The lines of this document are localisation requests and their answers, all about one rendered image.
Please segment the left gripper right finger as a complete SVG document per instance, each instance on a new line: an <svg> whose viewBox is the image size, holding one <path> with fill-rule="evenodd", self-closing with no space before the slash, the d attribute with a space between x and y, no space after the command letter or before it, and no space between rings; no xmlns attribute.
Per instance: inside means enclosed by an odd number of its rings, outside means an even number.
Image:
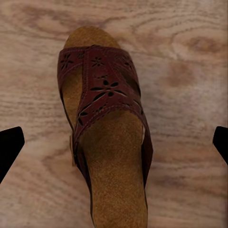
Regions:
<svg viewBox="0 0 228 228"><path fill-rule="evenodd" d="M216 127L213 144L228 165L228 128L222 126Z"/></svg>

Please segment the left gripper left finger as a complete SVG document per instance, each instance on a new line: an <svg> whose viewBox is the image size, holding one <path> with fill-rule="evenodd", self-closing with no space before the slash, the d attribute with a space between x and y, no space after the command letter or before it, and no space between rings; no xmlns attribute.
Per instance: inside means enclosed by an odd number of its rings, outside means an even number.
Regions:
<svg viewBox="0 0 228 228"><path fill-rule="evenodd" d="M0 132L0 184L25 144L20 126Z"/></svg>

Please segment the sandal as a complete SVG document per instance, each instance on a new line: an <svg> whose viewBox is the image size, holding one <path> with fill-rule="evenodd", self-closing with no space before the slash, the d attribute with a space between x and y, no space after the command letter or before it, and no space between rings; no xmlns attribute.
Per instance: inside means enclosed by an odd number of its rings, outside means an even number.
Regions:
<svg viewBox="0 0 228 228"><path fill-rule="evenodd" d="M105 30L79 27L59 53L57 81L94 227L147 228L153 147L129 53Z"/></svg>

